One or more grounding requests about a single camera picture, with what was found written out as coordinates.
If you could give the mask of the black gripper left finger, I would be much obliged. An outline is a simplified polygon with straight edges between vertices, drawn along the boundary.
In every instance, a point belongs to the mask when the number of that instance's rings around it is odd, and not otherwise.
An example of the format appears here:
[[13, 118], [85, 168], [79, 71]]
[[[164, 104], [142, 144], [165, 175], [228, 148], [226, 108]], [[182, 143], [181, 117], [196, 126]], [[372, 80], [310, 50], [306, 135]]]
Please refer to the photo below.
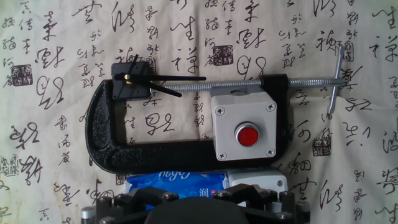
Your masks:
[[133, 189], [115, 197], [102, 196], [94, 205], [80, 210], [80, 223], [144, 223], [149, 215], [148, 205], [156, 207], [178, 199], [178, 194], [155, 187]]

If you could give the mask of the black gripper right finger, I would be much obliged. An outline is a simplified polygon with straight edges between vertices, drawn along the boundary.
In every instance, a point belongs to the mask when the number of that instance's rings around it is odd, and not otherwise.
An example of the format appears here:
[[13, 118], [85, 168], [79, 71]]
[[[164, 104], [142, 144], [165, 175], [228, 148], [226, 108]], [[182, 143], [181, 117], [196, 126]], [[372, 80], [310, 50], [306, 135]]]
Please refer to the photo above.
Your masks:
[[289, 191], [238, 184], [214, 193], [214, 199], [231, 205], [227, 211], [247, 223], [311, 223], [310, 204], [296, 200], [295, 194]]

